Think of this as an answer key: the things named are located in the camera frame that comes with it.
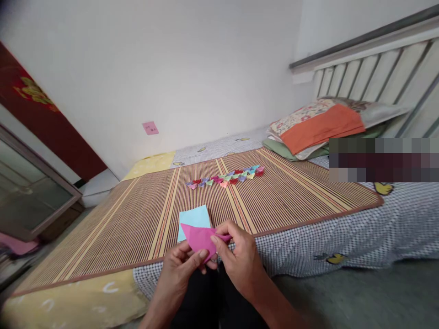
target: glass door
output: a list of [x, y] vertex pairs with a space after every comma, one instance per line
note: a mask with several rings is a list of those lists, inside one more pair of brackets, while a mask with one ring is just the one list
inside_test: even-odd
[[81, 193], [0, 126], [0, 232], [36, 238]]

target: pink sticky note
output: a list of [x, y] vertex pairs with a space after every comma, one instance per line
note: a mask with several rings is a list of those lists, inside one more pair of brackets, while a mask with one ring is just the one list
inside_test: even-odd
[[155, 135], [159, 133], [159, 130], [155, 126], [154, 121], [142, 123], [142, 126], [147, 135]]
[[189, 243], [189, 246], [194, 252], [197, 252], [201, 249], [207, 249], [209, 251], [209, 255], [204, 260], [205, 264], [216, 253], [216, 247], [210, 239], [212, 235], [217, 236], [226, 243], [228, 243], [232, 238], [229, 234], [216, 234], [216, 229], [214, 228], [197, 228], [183, 223], [180, 225], [182, 226], [183, 233], [186, 236], [187, 243]]

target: striped bamboo mat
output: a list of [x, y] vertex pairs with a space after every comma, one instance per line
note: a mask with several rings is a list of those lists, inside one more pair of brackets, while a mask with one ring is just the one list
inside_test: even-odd
[[[223, 188], [185, 182], [265, 166], [262, 177]], [[206, 204], [212, 225], [226, 219], [265, 235], [377, 207], [375, 192], [329, 182], [311, 162], [288, 162], [265, 148], [123, 181], [18, 287], [15, 295], [152, 262], [177, 243], [178, 214]]]

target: origami paper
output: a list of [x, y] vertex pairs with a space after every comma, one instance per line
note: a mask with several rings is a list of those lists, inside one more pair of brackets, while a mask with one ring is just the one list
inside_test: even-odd
[[209, 259], [216, 253], [215, 244], [210, 239], [212, 235], [217, 236], [226, 243], [228, 243], [232, 238], [230, 235], [216, 234], [216, 229], [214, 228], [197, 228], [186, 224], [180, 225], [187, 238], [187, 243], [189, 243], [189, 246], [194, 252], [198, 252], [201, 249], [207, 249], [209, 251], [209, 255], [204, 260], [204, 263], [207, 263]]
[[[179, 215], [179, 224], [186, 224], [200, 228], [210, 228], [210, 218], [209, 212], [207, 210], [206, 205], [202, 205], [200, 207], [180, 212]], [[186, 236], [180, 225], [178, 225], [178, 237], [177, 242], [182, 242], [186, 240]]]

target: paper heart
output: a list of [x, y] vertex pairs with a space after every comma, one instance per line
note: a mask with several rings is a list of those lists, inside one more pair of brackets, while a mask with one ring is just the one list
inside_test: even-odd
[[220, 238], [225, 243], [228, 243], [232, 238], [230, 235], [216, 234], [216, 229], [214, 228], [197, 228], [182, 223], [180, 225], [182, 226], [184, 235], [186, 236], [187, 243], [195, 253], [201, 249], [207, 249], [209, 251], [209, 255], [204, 260], [205, 264], [216, 253], [216, 247], [210, 239], [212, 235]]

